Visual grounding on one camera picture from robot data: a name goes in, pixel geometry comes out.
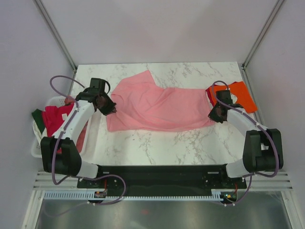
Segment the right aluminium frame post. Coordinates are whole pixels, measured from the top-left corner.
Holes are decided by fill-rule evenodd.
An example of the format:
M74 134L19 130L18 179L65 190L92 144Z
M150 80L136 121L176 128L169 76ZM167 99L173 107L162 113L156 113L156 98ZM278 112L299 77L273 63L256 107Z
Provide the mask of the right aluminium frame post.
M273 6L270 14L268 15L263 27L261 28L257 38L255 39L249 53L247 54L245 60L241 64L241 68L243 71L246 70L247 66L249 65L250 61L252 60L254 54L258 50L260 44L264 40L266 34L268 33L269 29L271 28L273 22L275 21L277 15L279 14L281 8L283 7L285 0L277 0L275 5Z

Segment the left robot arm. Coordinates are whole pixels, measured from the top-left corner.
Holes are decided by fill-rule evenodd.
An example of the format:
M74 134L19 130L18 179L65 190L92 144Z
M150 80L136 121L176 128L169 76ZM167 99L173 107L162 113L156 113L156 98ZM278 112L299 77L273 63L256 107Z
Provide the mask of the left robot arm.
M98 166L85 162L76 143L85 124L96 111L104 116L116 112L116 103L108 96L110 84L100 78L91 78L89 87L73 97L74 105L67 119L51 137L40 142L44 171L69 177L88 179L93 187L101 187L105 177Z

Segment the dark red folded t shirt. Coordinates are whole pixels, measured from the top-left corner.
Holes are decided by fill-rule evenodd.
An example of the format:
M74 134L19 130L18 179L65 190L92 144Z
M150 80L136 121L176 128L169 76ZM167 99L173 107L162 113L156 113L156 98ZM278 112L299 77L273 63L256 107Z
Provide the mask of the dark red folded t shirt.
M215 97L212 95L211 89L212 89L211 87L209 87L208 89L206 89L206 94L207 94L207 97L208 97L208 99L209 99L211 105L214 106L216 100L215 100Z

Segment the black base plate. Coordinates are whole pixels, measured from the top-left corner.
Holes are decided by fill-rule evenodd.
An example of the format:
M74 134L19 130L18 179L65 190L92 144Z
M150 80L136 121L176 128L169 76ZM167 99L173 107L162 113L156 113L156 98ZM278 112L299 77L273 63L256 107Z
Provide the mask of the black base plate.
M229 178L225 165L99 166L98 181L78 181L78 188L105 188L111 196L208 195L213 189L246 189L242 178Z

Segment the magenta t shirt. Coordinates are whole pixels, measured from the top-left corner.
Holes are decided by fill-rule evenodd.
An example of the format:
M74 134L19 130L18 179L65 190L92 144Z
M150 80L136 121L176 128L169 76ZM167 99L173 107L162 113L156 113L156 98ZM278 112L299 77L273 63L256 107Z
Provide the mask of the magenta t shirt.
M74 103L61 107L46 106L42 112L42 118L47 131L47 137L51 137L64 123L74 107Z

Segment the dark green t shirt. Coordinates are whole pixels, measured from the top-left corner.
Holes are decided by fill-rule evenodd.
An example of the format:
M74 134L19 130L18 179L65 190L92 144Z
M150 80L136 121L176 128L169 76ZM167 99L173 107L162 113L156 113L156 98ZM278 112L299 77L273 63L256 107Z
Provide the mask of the dark green t shirt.
M32 115L34 123L36 124L39 132L42 134L46 129L45 124L44 124L44 120L43 120L43 117L42 117L42 111L39 110L39 109L36 109L31 113L31 115Z

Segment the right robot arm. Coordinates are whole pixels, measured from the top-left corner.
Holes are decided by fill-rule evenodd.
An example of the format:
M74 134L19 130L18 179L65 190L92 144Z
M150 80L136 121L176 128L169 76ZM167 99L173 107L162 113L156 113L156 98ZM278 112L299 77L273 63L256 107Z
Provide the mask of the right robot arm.
M284 165L280 131L251 118L240 104L233 103L229 90L217 91L215 95L217 102L208 117L217 123L229 122L245 137L242 158L226 165L226 171L218 176L219 184L228 188L237 177L276 176Z

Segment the aluminium frame post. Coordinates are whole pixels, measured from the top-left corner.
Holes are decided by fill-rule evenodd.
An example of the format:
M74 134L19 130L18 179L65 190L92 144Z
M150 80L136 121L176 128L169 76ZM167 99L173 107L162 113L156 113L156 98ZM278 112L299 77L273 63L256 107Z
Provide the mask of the aluminium frame post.
M36 8L38 9L39 13L41 14L41 17L45 21L47 27L49 28L52 36L54 37L57 45L59 46L60 50L62 51L63 55L65 56L67 62L69 63L70 67L72 68L73 72L77 72L77 65L75 64L70 52L67 49L67 46L65 45L60 33L58 32L50 14L48 13L46 7L43 4L42 0L33 0L33 3L35 4Z
M283 7L285 0L277 0L275 5L273 6L270 14L268 15L263 27L261 28L257 38L255 39L249 53L247 54L245 60L241 64L241 68L243 71L246 70L247 66L249 65L250 61L252 60L254 54L258 50L260 44L264 40L266 34L268 33L269 29L271 28L273 22L275 21L277 15L279 14L281 8Z

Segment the pink t shirt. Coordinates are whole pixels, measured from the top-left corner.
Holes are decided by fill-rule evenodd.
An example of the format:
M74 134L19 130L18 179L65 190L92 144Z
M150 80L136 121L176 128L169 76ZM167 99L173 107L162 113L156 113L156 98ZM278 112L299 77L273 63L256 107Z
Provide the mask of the pink t shirt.
M122 79L111 99L117 111L106 117L109 132L183 132L214 124L204 89L161 88L150 71Z

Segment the white t shirt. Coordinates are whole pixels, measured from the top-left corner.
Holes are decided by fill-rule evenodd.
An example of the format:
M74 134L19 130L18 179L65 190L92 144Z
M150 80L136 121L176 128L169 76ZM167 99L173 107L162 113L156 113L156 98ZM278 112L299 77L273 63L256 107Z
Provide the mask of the white t shirt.
M32 125L34 135L36 136L36 139L38 143L40 144L41 140L47 136L47 129L44 125L44 123L37 124L35 121Z

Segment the left aluminium frame post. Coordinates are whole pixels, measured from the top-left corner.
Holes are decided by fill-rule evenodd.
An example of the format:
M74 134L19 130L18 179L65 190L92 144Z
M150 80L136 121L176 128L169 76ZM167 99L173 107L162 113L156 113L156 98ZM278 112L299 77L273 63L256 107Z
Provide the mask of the left aluminium frame post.
M36 8L38 9L39 13L41 14L41 17L45 21L47 27L49 28L52 36L54 37L57 45L59 46L60 50L62 51L63 55L65 56L67 62L69 63L70 67L72 68L73 72L77 72L77 65L75 64L70 52L67 49L67 46L65 45L60 33L58 32L50 14L48 13L46 7L43 4L42 0L33 0L33 3L35 4Z

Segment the orange folded t shirt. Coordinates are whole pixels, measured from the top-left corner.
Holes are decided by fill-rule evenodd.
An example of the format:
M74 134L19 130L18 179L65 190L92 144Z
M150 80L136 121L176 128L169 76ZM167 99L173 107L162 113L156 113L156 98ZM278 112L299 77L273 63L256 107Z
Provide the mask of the orange folded t shirt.
M229 84L228 87L231 94L236 97L236 101L234 103L240 104L246 110L247 113L254 113L258 110L244 82L234 82L232 84ZM217 83L217 85L214 86L214 92L216 93L217 91L221 90L226 90L226 86L218 85Z

